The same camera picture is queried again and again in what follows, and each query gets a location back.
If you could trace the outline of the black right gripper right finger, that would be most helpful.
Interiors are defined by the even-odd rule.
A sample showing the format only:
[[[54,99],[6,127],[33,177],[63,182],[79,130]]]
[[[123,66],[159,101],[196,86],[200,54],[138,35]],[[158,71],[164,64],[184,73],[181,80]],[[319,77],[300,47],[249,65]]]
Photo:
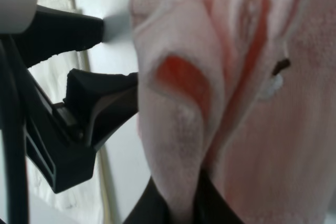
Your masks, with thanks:
[[[244,224],[201,170],[195,195],[195,223]]]

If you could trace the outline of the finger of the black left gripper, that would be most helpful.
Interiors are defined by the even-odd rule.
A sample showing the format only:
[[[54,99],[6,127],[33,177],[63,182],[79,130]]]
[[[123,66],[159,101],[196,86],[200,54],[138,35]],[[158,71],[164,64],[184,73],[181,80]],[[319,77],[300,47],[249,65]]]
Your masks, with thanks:
[[[90,49],[102,42],[103,32],[101,18],[38,5],[32,23],[14,41],[30,68],[54,55]]]

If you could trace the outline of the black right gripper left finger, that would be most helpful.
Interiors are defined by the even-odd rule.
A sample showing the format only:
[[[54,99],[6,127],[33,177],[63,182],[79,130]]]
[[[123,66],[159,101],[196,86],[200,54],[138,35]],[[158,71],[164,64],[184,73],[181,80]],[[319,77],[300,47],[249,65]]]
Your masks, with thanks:
[[[170,223],[168,206],[152,179],[150,180],[124,224],[167,224]]]

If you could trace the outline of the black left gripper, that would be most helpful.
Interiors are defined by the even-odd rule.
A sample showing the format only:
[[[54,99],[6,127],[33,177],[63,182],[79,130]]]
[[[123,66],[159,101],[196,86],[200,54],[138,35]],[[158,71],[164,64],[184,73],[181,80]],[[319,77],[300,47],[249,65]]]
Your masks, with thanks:
[[[9,223],[29,223],[26,159],[38,167],[55,193],[93,176],[95,151],[139,111],[138,74],[72,69],[64,102],[83,129],[82,141],[88,147],[71,142],[13,38],[3,36],[1,130]]]

